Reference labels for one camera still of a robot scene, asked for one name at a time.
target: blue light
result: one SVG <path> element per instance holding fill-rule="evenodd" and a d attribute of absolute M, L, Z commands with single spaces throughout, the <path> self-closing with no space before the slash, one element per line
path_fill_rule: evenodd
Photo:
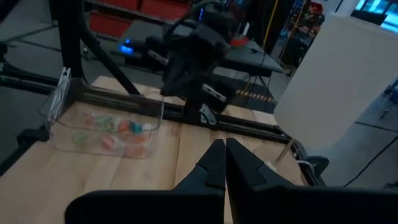
<path fill-rule="evenodd" d="M 200 13 L 199 13 L 199 21 L 201 21 L 201 18 L 203 17 L 203 11 L 204 11 L 204 9 L 203 8 L 201 8 L 200 9 Z"/>
<path fill-rule="evenodd" d="M 126 47 L 126 46 L 122 45 L 122 46 L 120 46 L 120 51 L 125 54 L 132 54 L 134 50 L 130 47 Z"/>

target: colorful candy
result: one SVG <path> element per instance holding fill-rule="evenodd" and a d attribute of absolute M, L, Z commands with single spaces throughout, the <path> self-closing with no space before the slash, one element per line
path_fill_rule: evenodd
<path fill-rule="evenodd" d="M 111 135 L 103 135 L 101 138 L 102 148 L 106 151 L 119 152 L 125 147 L 125 143 Z"/>

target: metal rod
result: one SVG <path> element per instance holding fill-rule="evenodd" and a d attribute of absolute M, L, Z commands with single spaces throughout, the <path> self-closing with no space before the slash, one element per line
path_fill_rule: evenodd
<path fill-rule="evenodd" d="M 282 158 L 285 157 L 286 153 L 290 150 L 290 147 L 292 147 L 293 143 L 294 143 L 294 138 L 290 139 L 290 141 L 285 146 L 284 150 L 282 150 L 282 152 L 279 154 L 275 163 L 280 162 L 282 160 Z"/>

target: black cable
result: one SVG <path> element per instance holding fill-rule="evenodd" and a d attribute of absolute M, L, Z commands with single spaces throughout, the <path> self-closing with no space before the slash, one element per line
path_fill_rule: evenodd
<path fill-rule="evenodd" d="M 264 104 L 264 109 L 263 109 L 263 112 L 265 112 L 266 113 L 266 109 L 267 109 L 267 101 L 268 101 L 268 95 L 269 95 L 269 84 L 271 83 L 271 77 L 272 77 L 272 75 L 270 75 L 269 76 L 269 79 L 268 79 L 268 84 L 267 84 L 267 88 L 266 88 L 266 90 L 267 90 L 267 94 L 266 94 L 266 103 Z"/>
<path fill-rule="evenodd" d="M 266 7 L 263 8 L 262 10 L 262 16 L 261 16 L 261 40 L 264 40 L 264 19 L 266 17 Z M 266 51 L 264 50 L 263 47 L 261 47 L 262 50 L 262 62 L 260 63 L 260 65 L 262 65 L 264 63 L 264 59 L 266 58 Z"/>
<path fill-rule="evenodd" d="M 238 77 L 239 71 L 236 72 L 234 79 L 236 79 L 236 77 Z"/>
<path fill-rule="evenodd" d="M 354 180 L 358 179 L 358 177 L 372 164 L 373 161 L 375 161 L 386 149 L 388 149 L 396 140 L 398 139 L 398 136 L 395 137 L 388 145 L 386 145 L 379 153 L 377 153 L 373 159 L 371 159 L 368 164 L 354 177 L 352 180 L 350 180 L 347 184 L 345 184 L 343 187 L 347 187 L 350 183 L 352 183 Z"/>
<path fill-rule="evenodd" d="M 258 76 L 256 76 L 256 78 L 254 79 L 254 83 L 252 84 L 251 89 L 250 89 L 250 92 L 249 92 L 249 94 L 248 94 L 248 97 L 246 98 L 246 101 L 244 102 L 244 106 L 246 106 L 247 103 L 248 103 L 248 101 L 249 101 L 250 94 L 253 92 L 254 85 L 255 85 L 256 82 L 257 82 L 257 77 L 258 77 Z"/>
<path fill-rule="evenodd" d="M 245 80 L 245 79 L 247 79 L 247 78 L 249 78 L 250 77 L 250 75 L 245 75 L 245 76 L 243 76 L 242 78 L 240 78 L 239 80 L 240 81 L 243 81 L 243 80 Z"/>
<path fill-rule="evenodd" d="M 193 13 L 195 13 L 197 10 L 199 10 L 202 7 L 207 6 L 208 4 L 214 4 L 214 5 L 219 5 L 221 7 L 224 6 L 223 3 L 215 1 L 215 0 L 204 0 L 199 2 L 197 5 L 193 6 L 190 8 L 190 10 L 185 13 L 181 18 L 179 18 L 172 26 L 168 29 L 168 31 L 163 35 L 163 39 L 167 40 L 170 35 L 173 34 L 174 30 L 185 20 L 188 19 Z"/>

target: yellow cable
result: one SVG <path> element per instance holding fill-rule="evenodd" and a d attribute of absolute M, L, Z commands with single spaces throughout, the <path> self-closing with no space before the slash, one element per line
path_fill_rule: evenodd
<path fill-rule="evenodd" d="M 287 42 L 290 40 L 290 37 L 291 37 L 292 34 L 294 33 L 294 30 L 297 28 L 297 24 L 299 23 L 300 16 L 301 16 L 301 14 L 303 13 L 303 9 L 304 9 L 304 6 L 305 6 L 305 1 L 306 1 L 306 0 L 304 0 L 303 6 L 302 6 L 301 9 L 300 9 L 300 13 L 299 13 L 298 16 L 297 16 L 296 21 L 294 22 L 293 29 L 292 29 L 292 31 L 290 32 L 290 34 L 289 34 L 289 36 L 288 36 L 288 38 L 287 38 L 287 40 L 286 40 L 286 43 L 285 43 L 284 48 L 283 48 L 283 50 L 282 50 L 282 53 L 281 53 L 281 55 L 280 55 L 280 57 L 279 57 L 279 63 L 280 63 L 280 59 L 281 59 L 281 58 L 283 57 L 283 55 L 285 54 L 285 49 L 286 49 L 286 46 L 287 46 Z"/>
<path fill-rule="evenodd" d="M 267 41 L 267 38 L 268 38 L 269 29 L 271 28 L 271 23 L 272 23 L 272 20 L 273 20 L 273 18 L 274 18 L 274 14 L 275 14 L 275 11 L 276 11 L 276 6 L 278 5 L 278 1 L 279 1 L 279 0 L 276 0 L 276 1 L 275 1 L 274 8 L 273 8 L 272 13 L 271 13 L 271 17 L 269 18 L 269 22 L 268 22 L 268 26 L 267 26 L 267 30 L 266 30 L 266 35 L 264 36 L 264 41 L 263 41 L 262 47 L 261 47 L 263 50 L 264 50 L 264 46 L 266 45 L 266 41 Z"/>
<path fill-rule="evenodd" d="M 267 38 L 268 38 L 269 29 L 271 28 L 271 22 L 272 22 L 272 20 L 273 20 L 273 18 L 274 18 L 274 15 L 275 15 L 275 11 L 276 11 L 276 7 L 277 7 L 277 5 L 278 5 L 278 2 L 279 2 L 279 0 L 276 0 L 276 1 L 275 1 L 274 8 L 273 8 L 272 13 L 271 13 L 271 17 L 269 18 L 269 22 L 268 22 L 267 30 L 266 30 L 266 35 L 265 35 L 264 41 L 263 41 L 263 43 L 262 43 L 262 49 L 263 49 L 263 50 L 264 50 L 264 46 L 265 46 L 265 44 L 266 44 L 266 40 L 267 40 Z M 244 87 L 244 90 L 241 91 L 241 92 L 239 93 L 239 96 L 237 97 L 237 99 L 235 100 L 234 103 L 236 103 L 236 102 L 242 97 L 242 95 L 248 90 L 249 84 L 250 84 L 250 79 L 251 79 L 251 77 L 249 78 L 248 83 L 247 83 L 246 86 Z"/>
<path fill-rule="evenodd" d="M 234 101 L 234 103 L 236 103 L 236 102 L 242 97 L 242 95 L 248 90 L 249 84 L 250 84 L 250 80 L 251 80 L 251 77 L 249 78 L 248 83 L 247 83 L 246 86 L 244 87 L 244 90 L 241 91 L 241 92 L 239 93 L 239 96 L 238 96 L 237 99 Z"/>

